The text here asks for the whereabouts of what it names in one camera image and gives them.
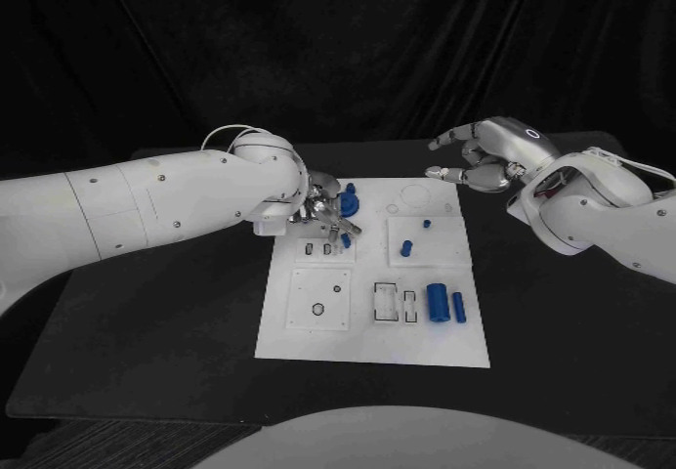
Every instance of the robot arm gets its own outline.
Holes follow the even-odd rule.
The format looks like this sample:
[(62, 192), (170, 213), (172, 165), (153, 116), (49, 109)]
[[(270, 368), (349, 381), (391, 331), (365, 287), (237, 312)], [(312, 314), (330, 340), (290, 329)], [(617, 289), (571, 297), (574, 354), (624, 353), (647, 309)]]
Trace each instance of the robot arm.
[(242, 220), (257, 235), (283, 235), (288, 217), (359, 235), (339, 215), (339, 189), (268, 133), (241, 136), (232, 153), (203, 149), (0, 182), (0, 315), (58, 274)]
[(483, 192), (521, 180), (525, 187), (508, 211), (554, 250), (571, 256), (597, 245), (630, 269), (676, 283), (676, 191), (653, 194), (623, 162), (675, 181), (666, 171), (597, 148), (561, 156), (539, 132), (512, 118), (453, 129), (430, 149), (456, 140), (466, 141), (473, 167), (433, 167), (430, 177)]

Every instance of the gray carpet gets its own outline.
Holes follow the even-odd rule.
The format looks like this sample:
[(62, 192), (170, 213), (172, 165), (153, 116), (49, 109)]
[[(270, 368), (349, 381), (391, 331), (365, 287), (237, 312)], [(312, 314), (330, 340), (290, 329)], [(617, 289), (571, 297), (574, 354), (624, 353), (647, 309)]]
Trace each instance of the gray carpet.
[[(258, 427), (196, 423), (62, 421), (0, 469), (185, 469), (257, 433)], [(645, 469), (676, 467), (676, 440), (568, 435)]]

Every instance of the black curtain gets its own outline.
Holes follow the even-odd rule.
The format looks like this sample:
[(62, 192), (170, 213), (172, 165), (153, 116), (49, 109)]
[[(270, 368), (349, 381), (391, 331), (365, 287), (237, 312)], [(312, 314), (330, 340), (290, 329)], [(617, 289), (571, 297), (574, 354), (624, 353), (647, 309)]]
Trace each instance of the black curtain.
[[(307, 143), (431, 138), (492, 115), (604, 130), (676, 170), (669, 0), (29, 0), (3, 17), (2, 179), (195, 146), (228, 123)], [(64, 281), (0, 320), (0, 398)]]

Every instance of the table surface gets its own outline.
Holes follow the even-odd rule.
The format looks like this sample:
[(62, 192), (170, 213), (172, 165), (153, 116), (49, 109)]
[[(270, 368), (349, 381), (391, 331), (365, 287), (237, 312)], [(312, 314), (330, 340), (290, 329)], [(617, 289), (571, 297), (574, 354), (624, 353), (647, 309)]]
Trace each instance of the table surface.
[[(604, 133), (551, 139), (562, 153), (623, 153)], [(427, 141), (297, 151), (340, 178), (461, 165), (460, 149), (428, 151)], [(418, 405), (559, 433), (676, 436), (676, 315), (665, 307), (676, 287), (597, 248), (554, 252), (505, 211), (516, 189), (460, 187), (490, 369), (255, 359), (274, 239), (242, 223), (75, 270), (9, 414), (268, 425), (340, 407)]]

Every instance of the blue object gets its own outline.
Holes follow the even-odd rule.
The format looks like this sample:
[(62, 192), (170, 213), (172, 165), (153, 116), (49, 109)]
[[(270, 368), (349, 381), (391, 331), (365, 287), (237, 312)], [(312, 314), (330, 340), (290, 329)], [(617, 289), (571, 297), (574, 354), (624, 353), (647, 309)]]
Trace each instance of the blue object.
[(345, 192), (340, 193), (340, 216), (348, 218), (359, 210), (359, 198), (355, 195), (355, 185), (348, 184)]
[(404, 246), (401, 247), (401, 255), (404, 257), (408, 257), (411, 255), (411, 247), (412, 247), (412, 242), (407, 240), (404, 242)]
[(342, 239), (342, 245), (345, 246), (345, 249), (346, 249), (352, 244), (352, 239), (349, 238), (348, 233), (343, 233), (340, 235), (340, 239)]
[(447, 285), (444, 283), (431, 283), (427, 285), (427, 303), (430, 305), (430, 320), (433, 322), (451, 320)]
[(454, 309), (457, 321), (467, 322), (467, 317), (464, 315), (464, 304), (461, 303), (461, 293), (459, 291), (454, 293)]

